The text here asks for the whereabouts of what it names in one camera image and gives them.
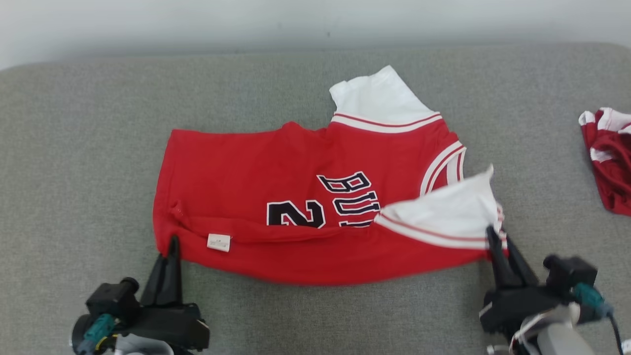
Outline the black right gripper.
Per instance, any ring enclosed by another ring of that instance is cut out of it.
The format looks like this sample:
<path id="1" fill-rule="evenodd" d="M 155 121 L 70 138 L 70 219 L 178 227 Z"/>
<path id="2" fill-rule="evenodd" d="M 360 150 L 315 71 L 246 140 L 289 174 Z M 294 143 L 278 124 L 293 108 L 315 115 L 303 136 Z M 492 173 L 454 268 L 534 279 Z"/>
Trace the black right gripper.
<path id="1" fill-rule="evenodd" d="M 497 289 L 485 294 L 480 323 L 486 333 L 514 334 L 527 317 L 556 308 L 561 298 L 538 287 L 537 275 L 509 236 L 507 256 L 493 225 L 487 227 L 486 236 Z"/>

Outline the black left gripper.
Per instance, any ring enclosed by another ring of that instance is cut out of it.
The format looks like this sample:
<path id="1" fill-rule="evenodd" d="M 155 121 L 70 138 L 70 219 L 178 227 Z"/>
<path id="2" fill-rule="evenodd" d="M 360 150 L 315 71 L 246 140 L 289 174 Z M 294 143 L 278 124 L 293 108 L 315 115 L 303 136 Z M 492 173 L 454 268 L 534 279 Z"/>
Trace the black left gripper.
<path id="1" fill-rule="evenodd" d="M 168 264 L 168 299 L 164 280 Z M 179 238 L 173 235 L 168 259 L 161 253 L 140 296 L 140 314 L 118 330 L 116 353 L 191 353 L 209 348 L 210 328 L 196 303 L 183 304 Z"/>

